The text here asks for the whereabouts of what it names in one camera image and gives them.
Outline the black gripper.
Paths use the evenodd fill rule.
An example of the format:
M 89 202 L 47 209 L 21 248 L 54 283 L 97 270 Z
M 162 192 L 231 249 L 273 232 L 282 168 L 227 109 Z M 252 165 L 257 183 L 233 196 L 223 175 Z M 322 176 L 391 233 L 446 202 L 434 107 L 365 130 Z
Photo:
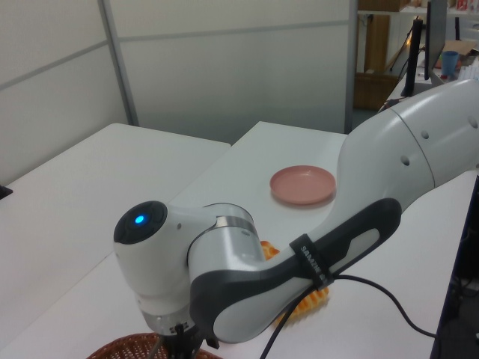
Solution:
M 176 325 L 174 333 L 164 337 L 167 358 L 216 358 L 215 355 L 201 349 L 203 341 L 211 348 L 219 348 L 219 341 L 214 337 L 207 337 L 196 325 L 191 328 Z

